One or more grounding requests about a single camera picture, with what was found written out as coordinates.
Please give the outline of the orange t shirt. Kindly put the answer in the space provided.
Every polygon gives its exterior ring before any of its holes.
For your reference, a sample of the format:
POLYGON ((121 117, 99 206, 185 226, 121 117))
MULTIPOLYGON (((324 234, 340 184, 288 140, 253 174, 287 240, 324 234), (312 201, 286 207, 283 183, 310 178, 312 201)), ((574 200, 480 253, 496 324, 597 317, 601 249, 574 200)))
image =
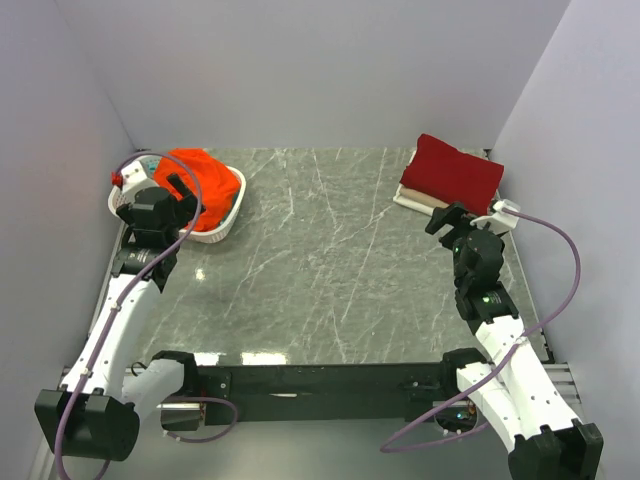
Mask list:
MULTIPOLYGON (((231 212, 241 184, 231 170, 201 148, 176 148, 169 154, 181 160, 197 177, 202 189, 202 202, 206 210, 200 215, 195 232, 214 230, 231 212)), ((196 193, 190 175, 174 162, 162 158, 154 171, 156 183, 181 199, 166 177, 177 173, 187 187, 196 193)))

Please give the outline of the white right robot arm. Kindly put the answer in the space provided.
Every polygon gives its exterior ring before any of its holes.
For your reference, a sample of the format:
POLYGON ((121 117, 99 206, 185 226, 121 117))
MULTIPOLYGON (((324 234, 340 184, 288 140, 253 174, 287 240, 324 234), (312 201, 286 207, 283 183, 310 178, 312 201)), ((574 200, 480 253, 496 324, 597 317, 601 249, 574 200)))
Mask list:
POLYGON ((456 202, 436 208, 426 231, 450 250, 456 307, 482 346, 444 355, 439 387, 468 398, 508 452, 514 479, 593 479, 604 439, 567 404, 540 362, 515 303, 500 280, 504 235, 520 217, 517 205, 496 201, 477 217, 456 202))

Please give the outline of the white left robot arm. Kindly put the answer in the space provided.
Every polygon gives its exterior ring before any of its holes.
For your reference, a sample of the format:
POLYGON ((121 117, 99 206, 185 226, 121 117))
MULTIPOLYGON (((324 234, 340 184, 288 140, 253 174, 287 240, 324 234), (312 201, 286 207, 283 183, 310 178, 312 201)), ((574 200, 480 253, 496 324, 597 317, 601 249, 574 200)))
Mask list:
POLYGON ((123 461, 158 404, 169 396, 186 402, 199 392, 190 354, 163 354, 138 377, 125 377, 143 324, 177 264, 186 227, 202 209, 199 192, 178 174, 167 180, 169 189, 152 184, 118 208, 127 229, 98 320, 60 386, 36 399, 36 417, 57 460, 123 461))

